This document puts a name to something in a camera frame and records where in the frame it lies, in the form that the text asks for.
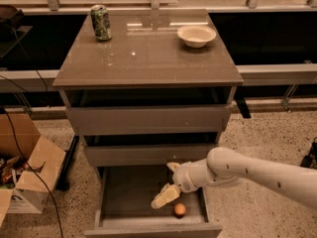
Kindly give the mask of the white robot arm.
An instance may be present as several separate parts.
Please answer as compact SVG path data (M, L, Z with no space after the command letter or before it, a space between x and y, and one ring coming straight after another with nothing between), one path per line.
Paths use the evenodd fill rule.
M173 184L167 183L153 199L159 209L179 198L180 194L206 186L230 186L248 179L296 202L317 207L317 171L241 155L234 150L216 147L205 159L184 164L167 163L173 172Z

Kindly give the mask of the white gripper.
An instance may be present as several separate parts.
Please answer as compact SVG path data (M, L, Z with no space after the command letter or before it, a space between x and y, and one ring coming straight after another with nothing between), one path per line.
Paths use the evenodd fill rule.
M174 184L167 183L160 193L153 199L151 207L159 209L176 200L180 192L189 193L199 187L206 186L212 180L212 173L205 159L197 162L167 163L167 167L173 172Z

